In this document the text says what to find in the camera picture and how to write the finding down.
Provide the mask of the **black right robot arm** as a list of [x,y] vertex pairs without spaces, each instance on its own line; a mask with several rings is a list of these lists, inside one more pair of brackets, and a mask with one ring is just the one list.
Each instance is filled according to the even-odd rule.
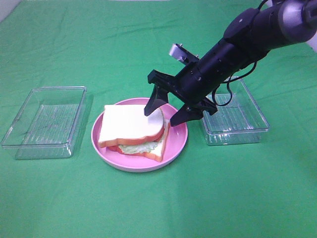
[[172,93],[183,102],[172,126],[201,119],[204,112],[216,113],[218,104],[207,95],[222,83],[229,83],[237,71],[264,58],[269,51],[310,40],[317,31],[317,3],[314,0],[275,0],[267,9],[249,8],[226,28],[223,37],[199,58],[174,44],[170,55],[184,64],[175,76],[153,70],[148,82],[154,89],[144,113],[149,116],[168,103]]

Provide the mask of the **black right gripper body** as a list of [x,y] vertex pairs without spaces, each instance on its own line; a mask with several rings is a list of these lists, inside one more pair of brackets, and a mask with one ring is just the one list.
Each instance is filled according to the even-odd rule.
[[207,111],[210,115],[217,112],[215,103],[206,98],[211,88],[193,62],[175,76],[152,70],[148,83],[164,88],[190,107]]

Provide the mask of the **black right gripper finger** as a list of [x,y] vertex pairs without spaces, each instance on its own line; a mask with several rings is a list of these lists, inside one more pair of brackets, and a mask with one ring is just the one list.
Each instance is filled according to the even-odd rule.
[[144,108],[144,115],[149,116],[160,106],[168,103],[168,94],[169,91],[164,88],[155,85],[150,96],[149,101],[147,102]]
[[172,127],[175,127],[188,121],[199,120],[202,117],[203,112],[200,109],[184,104],[182,108],[171,117],[170,124]]

